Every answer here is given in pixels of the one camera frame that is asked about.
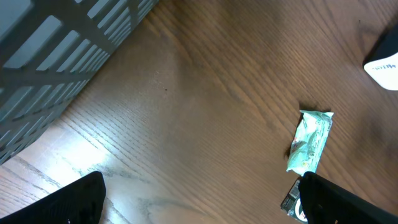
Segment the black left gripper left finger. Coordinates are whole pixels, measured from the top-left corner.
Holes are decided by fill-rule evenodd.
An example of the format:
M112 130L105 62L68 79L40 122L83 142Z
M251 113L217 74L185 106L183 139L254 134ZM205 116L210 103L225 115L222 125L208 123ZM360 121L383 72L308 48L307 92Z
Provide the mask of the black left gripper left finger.
M94 171L39 201L1 218L1 223L98 224L105 196L103 175Z

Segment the light teal wipes pack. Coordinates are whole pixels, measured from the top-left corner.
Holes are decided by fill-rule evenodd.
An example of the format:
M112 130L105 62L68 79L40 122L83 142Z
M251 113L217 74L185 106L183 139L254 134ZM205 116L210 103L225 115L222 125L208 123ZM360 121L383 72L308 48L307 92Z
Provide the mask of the light teal wipes pack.
M316 172L333 124L334 112L300 110L300 120L290 147L286 171L300 176Z

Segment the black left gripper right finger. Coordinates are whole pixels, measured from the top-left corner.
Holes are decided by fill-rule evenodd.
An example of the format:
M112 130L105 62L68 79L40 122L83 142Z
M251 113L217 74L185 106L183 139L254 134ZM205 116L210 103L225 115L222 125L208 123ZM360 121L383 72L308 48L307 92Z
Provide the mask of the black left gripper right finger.
M298 189L309 224L397 224L396 215L313 172L304 174Z

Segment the dark green Zam-Buk box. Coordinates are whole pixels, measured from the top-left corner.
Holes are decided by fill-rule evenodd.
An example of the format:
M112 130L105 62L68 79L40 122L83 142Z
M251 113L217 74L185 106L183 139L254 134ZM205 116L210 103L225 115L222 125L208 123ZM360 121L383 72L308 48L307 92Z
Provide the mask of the dark green Zam-Buk box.
M287 213L288 216L294 218L298 222L308 223L307 217L303 211L302 203L300 200L299 177L290 188L289 192L282 201L280 208Z

